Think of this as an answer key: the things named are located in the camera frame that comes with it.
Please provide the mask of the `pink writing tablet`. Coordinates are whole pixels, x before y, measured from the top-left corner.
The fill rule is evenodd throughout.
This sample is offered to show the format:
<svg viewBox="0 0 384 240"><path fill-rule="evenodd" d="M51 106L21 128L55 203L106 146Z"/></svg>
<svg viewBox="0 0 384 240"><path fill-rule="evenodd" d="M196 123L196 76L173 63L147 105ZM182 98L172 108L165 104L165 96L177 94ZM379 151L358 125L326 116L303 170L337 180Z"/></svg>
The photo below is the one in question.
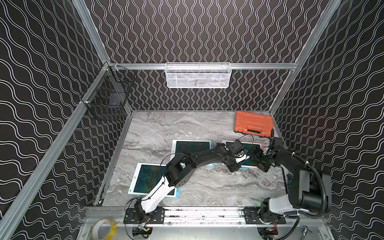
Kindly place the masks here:
<svg viewBox="0 0 384 240"><path fill-rule="evenodd" d="M253 150L261 150L264 152L265 148L263 144L260 143L251 143L251 142L243 142L244 150L239 154L239 158L235 158L236 167L239 167L240 170L248 170L248 169L257 169L256 160L252 160Z"/></svg>

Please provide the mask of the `blue tablet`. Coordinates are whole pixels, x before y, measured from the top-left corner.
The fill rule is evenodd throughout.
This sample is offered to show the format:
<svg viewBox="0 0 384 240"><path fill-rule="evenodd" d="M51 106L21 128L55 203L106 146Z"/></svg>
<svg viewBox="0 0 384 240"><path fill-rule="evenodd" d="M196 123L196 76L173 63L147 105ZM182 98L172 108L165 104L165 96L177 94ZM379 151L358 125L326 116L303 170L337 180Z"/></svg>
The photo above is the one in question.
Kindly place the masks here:
<svg viewBox="0 0 384 240"><path fill-rule="evenodd" d="M138 163L128 194L145 196L162 179L166 167L160 164Z"/></svg>
<svg viewBox="0 0 384 240"><path fill-rule="evenodd" d="M197 153L210 150L213 147L214 142L208 140L173 140L170 160L175 157L176 153Z"/></svg>

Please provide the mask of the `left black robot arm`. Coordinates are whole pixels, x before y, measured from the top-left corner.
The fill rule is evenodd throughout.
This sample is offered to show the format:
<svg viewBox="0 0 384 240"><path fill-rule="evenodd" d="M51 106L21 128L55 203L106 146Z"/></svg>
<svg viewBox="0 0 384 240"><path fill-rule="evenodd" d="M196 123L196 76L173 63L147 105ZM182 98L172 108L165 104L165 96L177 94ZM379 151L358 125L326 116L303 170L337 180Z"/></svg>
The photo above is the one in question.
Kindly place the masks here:
<svg viewBox="0 0 384 240"><path fill-rule="evenodd" d="M246 153L245 146L239 140L235 140L228 145L219 143L214 148L202 152L175 154L167 163L166 171L154 189L137 200L136 212L144 216L154 212L169 192L184 186L200 167L222 163L231 173L238 171L241 165L237 159L245 157Z"/></svg>

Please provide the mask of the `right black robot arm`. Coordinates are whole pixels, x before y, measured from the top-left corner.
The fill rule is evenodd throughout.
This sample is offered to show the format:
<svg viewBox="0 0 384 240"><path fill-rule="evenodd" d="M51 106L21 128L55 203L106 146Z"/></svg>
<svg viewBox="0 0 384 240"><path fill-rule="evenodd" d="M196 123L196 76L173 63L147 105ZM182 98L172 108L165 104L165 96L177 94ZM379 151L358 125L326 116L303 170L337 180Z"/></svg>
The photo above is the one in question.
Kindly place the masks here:
<svg viewBox="0 0 384 240"><path fill-rule="evenodd" d="M273 222L293 215L318 219L331 211L331 176L316 170L303 157L286 149L272 149L267 153L255 149L250 160L265 173L272 166L283 166L292 174L287 194L266 198L261 203L259 218L262 221Z"/></svg>

